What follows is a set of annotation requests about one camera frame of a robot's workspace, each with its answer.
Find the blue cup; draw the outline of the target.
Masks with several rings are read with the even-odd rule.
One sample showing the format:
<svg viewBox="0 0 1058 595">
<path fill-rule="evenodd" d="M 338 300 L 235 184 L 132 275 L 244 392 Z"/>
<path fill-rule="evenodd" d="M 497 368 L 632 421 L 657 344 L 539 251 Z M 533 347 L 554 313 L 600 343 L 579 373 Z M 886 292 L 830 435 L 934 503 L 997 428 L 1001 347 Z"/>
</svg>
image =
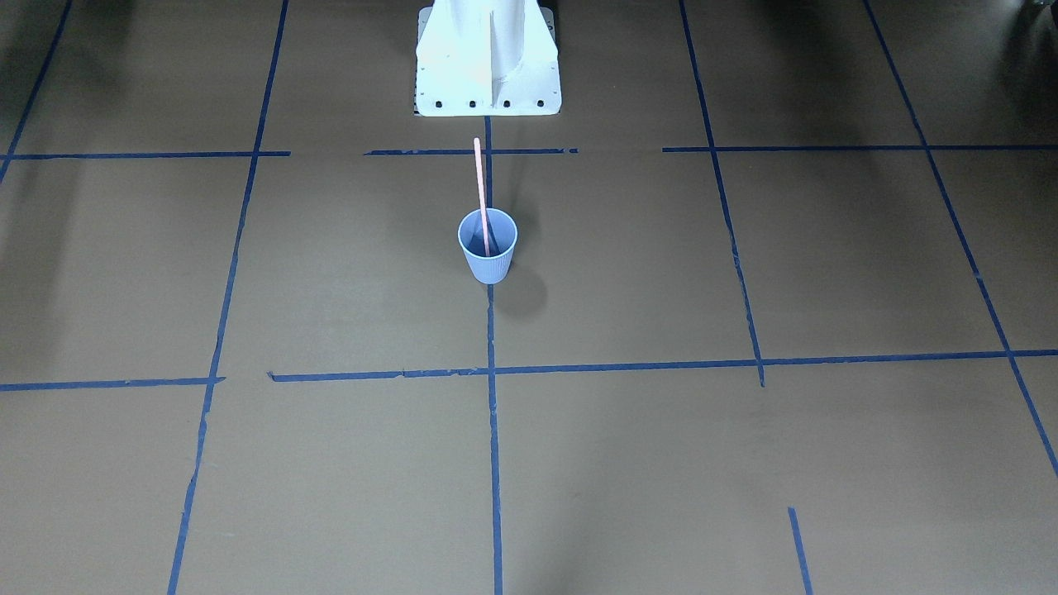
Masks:
<svg viewBox="0 0 1058 595">
<path fill-rule="evenodd" d="M 474 278 L 495 285 L 506 278 L 519 238 L 517 223 L 498 208 L 466 214 L 457 227 L 457 240 Z"/>
</svg>

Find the pink chopstick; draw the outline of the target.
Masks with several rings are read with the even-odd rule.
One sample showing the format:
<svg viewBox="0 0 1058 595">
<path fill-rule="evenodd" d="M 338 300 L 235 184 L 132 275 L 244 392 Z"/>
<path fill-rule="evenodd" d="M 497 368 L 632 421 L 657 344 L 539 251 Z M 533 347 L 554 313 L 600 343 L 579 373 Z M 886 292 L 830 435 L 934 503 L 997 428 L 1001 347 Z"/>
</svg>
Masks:
<svg viewBox="0 0 1058 595">
<path fill-rule="evenodd" d="M 492 248 L 490 245 L 490 232 L 488 232 L 488 208 L 487 208 L 487 196 L 486 196 L 486 184 L 484 184 L 484 151 L 481 150 L 481 139 L 474 138 L 472 140 L 473 152 L 474 152 L 474 166 L 475 166 L 475 177 L 476 177 L 476 188 L 477 196 L 479 196 L 479 224 L 481 229 L 481 244 L 484 244 L 484 256 L 492 256 Z"/>
</svg>

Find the white pedestal column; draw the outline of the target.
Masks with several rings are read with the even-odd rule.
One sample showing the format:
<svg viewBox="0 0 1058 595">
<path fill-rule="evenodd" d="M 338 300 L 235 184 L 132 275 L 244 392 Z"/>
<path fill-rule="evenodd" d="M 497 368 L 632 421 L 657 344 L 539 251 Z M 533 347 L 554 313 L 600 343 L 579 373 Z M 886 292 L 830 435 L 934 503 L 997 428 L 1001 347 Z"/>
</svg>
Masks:
<svg viewBox="0 0 1058 595">
<path fill-rule="evenodd" d="M 418 13 L 413 110 L 420 118 L 558 114 L 555 1 L 435 1 Z"/>
</svg>

